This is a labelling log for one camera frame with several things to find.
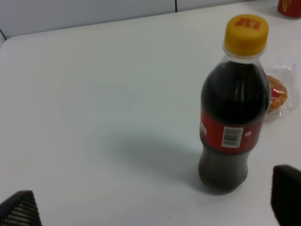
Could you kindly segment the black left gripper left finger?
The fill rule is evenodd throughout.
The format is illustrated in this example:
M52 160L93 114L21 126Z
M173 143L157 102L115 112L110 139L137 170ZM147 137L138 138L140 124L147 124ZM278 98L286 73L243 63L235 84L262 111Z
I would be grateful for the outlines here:
M33 191L18 191L0 204L1 226L42 226Z

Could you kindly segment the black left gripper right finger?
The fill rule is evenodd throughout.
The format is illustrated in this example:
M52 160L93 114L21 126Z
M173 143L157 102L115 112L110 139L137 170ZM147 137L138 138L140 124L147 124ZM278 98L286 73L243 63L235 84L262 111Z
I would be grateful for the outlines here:
M301 224L301 171L289 166L273 168L271 207L281 226Z

